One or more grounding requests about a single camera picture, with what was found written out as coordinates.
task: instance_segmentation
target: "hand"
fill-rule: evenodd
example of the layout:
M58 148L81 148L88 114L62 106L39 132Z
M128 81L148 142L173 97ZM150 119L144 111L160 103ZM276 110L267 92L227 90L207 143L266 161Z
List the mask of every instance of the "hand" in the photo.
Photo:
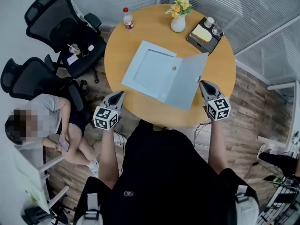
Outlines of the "hand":
M69 143L69 132L68 130L64 130L61 132L61 137L65 142Z
M58 144L55 145L54 149L55 149L55 151L61 152L61 146Z

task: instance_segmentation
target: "glass cup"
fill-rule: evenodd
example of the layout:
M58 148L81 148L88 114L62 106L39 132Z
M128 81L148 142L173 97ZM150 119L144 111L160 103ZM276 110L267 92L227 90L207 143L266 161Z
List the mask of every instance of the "glass cup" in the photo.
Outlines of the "glass cup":
M69 47L69 52L74 53L77 56L81 54L80 49L78 48L77 44L75 44L75 43L72 44L71 47Z
M224 37L223 28L225 27L223 22L217 21L215 26L212 28L212 33L217 35L219 38Z

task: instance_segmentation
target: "black office chair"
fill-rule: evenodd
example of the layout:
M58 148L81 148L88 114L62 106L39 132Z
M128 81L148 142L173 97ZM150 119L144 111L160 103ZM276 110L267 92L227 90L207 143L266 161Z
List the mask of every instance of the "black office chair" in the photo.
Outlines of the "black office chair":
M71 0L36 0L25 13L28 26L26 34L46 43L56 53L60 52L55 66L61 66L62 62L73 78L78 78L93 69L95 83L98 83L95 66L104 56L106 42L98 29L101 21L91 13L84 18L95 30L79 19ZM77 44L81 51L90 45L93 45L94 49L89 51L88 55L81 53L78 55L79 59L69 65L67 59L73 54L69 52L68 44Z
M71 77L64 79L56 75L49 55L44 63L39 58L30 58L23 65L18 65L11 58L6 63L0 84L12 98L32 100L41 93L67 98L72 109L78 111L83 124L87 125L92 120L88 109L88 102L84 98L87 93Z

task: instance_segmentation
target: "white vase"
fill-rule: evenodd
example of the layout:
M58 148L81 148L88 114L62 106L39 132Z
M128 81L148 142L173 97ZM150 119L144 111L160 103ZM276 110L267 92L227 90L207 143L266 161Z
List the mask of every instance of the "white vase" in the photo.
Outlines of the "white vase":
M182 32L186 27L186 14L180 15L177 18L174 18L171 22L171 29L174 32Z

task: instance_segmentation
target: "shoe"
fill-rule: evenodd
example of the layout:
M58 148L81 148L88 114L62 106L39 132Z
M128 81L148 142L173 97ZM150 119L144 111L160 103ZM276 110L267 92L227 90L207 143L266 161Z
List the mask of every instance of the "shoe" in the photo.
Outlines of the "shoe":
M99 171L99 162L97 159L94 159L90 162L90 165L88 165L90 171L94 175L94 177L98 178L98 171Z
M258 151L258 154L257 154L257 159L259 159L259 155L262 153L262 152L264 152L264 150L265 150L265 148L266 148L266 145L265 144L263 144L262 146L261 146L261 148L259 149L259 151Z

